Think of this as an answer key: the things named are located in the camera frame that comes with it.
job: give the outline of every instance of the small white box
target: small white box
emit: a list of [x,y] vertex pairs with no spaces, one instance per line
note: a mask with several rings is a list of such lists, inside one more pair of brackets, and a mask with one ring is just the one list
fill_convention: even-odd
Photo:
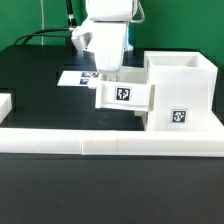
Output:
[[198,52],[145,52],[151,85],[146,129],[203,131],[214,96],[217,67]]
[[148,111],[150,86],[144,80],[143,68],[123,67],[117,82],[99,76],[96,108]]

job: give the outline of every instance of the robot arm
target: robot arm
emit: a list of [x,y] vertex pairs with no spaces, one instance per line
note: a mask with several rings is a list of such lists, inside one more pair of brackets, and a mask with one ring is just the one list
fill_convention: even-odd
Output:
[[138,0],[86,0],[88,17],[73,31],[72,41],[79,52],[94,52],[98,72],[119,72],[128,45],[128,24],[136,22],[132,18],[138,6],[141,10]]

